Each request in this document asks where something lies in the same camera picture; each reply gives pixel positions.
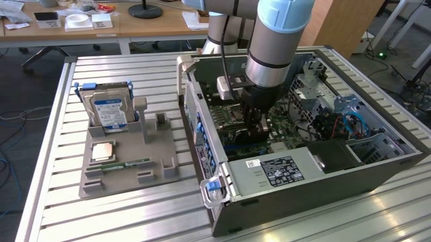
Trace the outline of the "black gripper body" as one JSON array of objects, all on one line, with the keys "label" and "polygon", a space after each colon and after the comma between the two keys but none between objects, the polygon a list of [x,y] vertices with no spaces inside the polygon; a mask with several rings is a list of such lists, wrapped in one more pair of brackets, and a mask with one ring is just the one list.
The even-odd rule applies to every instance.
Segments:
[{"label": "black gripper body", "polygon": [[242,93],[242,109],[245,117],[253,116],[260,113],[268,115],[270,109],[277,103],[280,96],[280,86],[262,87],[249,86],[245,87]]}]

